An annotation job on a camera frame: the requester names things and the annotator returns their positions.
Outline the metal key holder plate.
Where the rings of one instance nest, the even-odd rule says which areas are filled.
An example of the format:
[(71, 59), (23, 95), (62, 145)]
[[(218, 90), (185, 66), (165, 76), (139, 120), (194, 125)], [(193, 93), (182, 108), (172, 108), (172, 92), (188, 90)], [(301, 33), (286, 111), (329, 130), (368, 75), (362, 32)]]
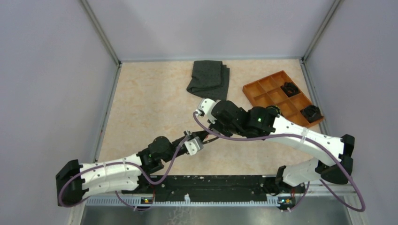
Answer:
[(205, 137), (205, 139), (204, 139), (203, 141), (201, 141), (201, 143), (202, 143), (203, 145), (209, 144), (209, 143), (214, 142), (214, 141), (216, 141), (216, 140), (219, 139), (219, 137), (217, 137), (217, 136), (215, 136), (215, 137), (213, 137), (213, 138), (208, 138), (208, 137), (209, 137), (209, 135), (207, 135), (207, 136)]

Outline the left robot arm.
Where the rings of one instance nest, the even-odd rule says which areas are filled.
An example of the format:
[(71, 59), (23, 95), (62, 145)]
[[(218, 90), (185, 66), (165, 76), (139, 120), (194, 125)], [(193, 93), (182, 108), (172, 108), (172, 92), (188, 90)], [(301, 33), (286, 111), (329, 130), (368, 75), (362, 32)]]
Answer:
[(176, 157), (193, 156), (202, 149), (199, 137), (185, 136), (170, 142), (159, 136), (146, 149), (117, 160), (91, 164), (71, 160), (55, 176), (57, 203), (73, 207), (92, 195), (122, 190), (144, 194), (156, 184), (149, 175), (161, 170), (164, 162), (173, 164)]

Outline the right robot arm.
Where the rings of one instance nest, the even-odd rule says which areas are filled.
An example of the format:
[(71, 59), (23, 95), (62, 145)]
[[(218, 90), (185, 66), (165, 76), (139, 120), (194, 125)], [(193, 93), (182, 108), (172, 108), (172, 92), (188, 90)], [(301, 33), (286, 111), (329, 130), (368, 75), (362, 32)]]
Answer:
[(332, 137), (314, 132), (287, 120), (276, 106), (255, 106), (246, 111), (228, 100), (204, 99), (197, 111), (208, 118), (212, 130), (226, 137), (270, 140), (311, 155), (308, 161), (279, 167), (275, 187), (281, 193), (320, 179), (338, 185), (349, 183), (355, 144), (351, 135)]

